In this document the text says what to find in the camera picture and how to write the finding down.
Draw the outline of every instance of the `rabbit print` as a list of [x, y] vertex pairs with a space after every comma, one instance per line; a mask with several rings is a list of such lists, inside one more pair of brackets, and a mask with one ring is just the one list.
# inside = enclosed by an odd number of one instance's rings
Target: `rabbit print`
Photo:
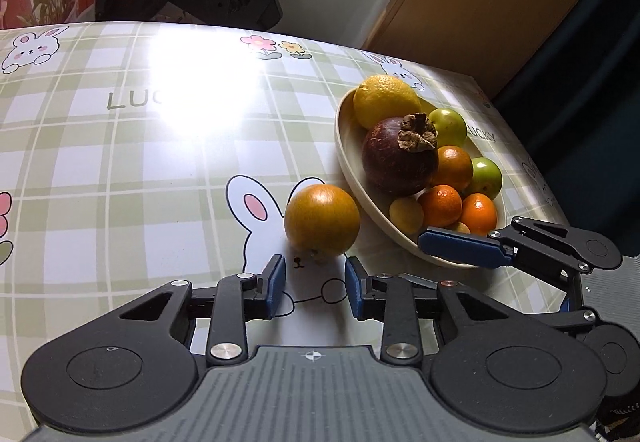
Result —
[[60, 48], [58, 36], [68, 26], [45, 30], [38, 37], [33, 32], [20, 34], [14, 39], [14, 49], [2, 61], [2, 73], [10, 74], [25, 65], [39, 65], [49, 60]]
[[[323, 183], [318, 178], [305, 178], [292, 189], [289, 200], [302, 188]], [[274, 254], [286, 258], [285, 295], [276, 318], [247, 324], [252, 347], [379, 344], [382, 325], [359, 322], [351, 314], [344, 287], [344, 255], [319, 264], [305, 253], [296, 252], [287, 241], [278, 203], [266, 187], [250, 177], [231, 178], [226, 185], [226, 201], [233, 216], [248, 231], [243, 272], [260, 273]]]
[[400, 80], [403, 80], [407, 83], [411, 88], [417, 88], [418, 90], [424, 90], [424, 85], [422, 81], [414, 76], [409, 70], [402, 66], [402, 63], [397, 59], [393, 59], [392, 57], [379, 56], [376, 54], [372, 54], [370, 52], [363, 52], [363, 54], [378, 63], [382, 69], [385, 71], [385, 74], [388, 76], [393, 76]]

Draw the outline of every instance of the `dark blue curtain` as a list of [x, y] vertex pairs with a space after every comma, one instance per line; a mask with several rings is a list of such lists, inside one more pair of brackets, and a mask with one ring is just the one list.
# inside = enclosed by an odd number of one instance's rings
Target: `dark blue curtain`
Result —
[[494, 103], [572, 226], [640, 252], [640, 0], [580, 0]]

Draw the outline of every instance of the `bowl of fruit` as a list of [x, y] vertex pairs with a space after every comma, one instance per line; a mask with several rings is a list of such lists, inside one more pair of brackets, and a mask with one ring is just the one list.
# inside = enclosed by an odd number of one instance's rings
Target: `bowl of fruit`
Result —
[[415, 256], [472, 268], [422, 252], [418, 235], [434, 226], [485, 236], [506, 225], [502, 173], [467, 136], [464, 118], [419, 98], [401, 80], [371, 76], [347, 92], [335, 142], [362, 209]]

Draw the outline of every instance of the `pink flower print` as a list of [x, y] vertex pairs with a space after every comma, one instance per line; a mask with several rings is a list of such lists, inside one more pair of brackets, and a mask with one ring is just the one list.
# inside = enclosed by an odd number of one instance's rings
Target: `pink flower print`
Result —
[[7, 192], [0, 193], [0, 238], [6, 234], [6, 230], [9, 228], [9, 221], [5, 215], [10, 209], [11, 195]]
[[255, 34], [241, 37], [240, 41], [245, 43], [251, 50], [267, 50], [269, 52], [276, 50], [276, 42], [274, 40], [266, 39]]

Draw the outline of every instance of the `table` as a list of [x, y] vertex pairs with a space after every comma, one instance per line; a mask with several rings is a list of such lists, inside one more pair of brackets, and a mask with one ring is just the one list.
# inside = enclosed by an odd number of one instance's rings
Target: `table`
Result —
[[[468, 76], [227, 28], [118, 22], [30, 31], [0, 34], [0, 441], [34, 427], [19, 375], [38, 346], [173, 279], [207, 286], [260, 272], [275, 252], [287, 256], [292, 300], [317, 298], [249, 324], [252, 345], [377, 345], [379, 324], [349, 318], [344, 300], [327, 304], [344, 292], [344, 258], [314, 266], [290, 250], [282, 229], [298, 183], [347, 188], [335, 109], [369, 75], [409, 73], [421, 97], [465, 117], [476, 146], [503, 171], [509, 218], [565, 222]], [[562, 300], [513, 268], [430, 265], [366, 216], [349, 254], [370, 274], [458, 279], [526, 313]], [[205, 338], [199, 323], [192, 349]]]

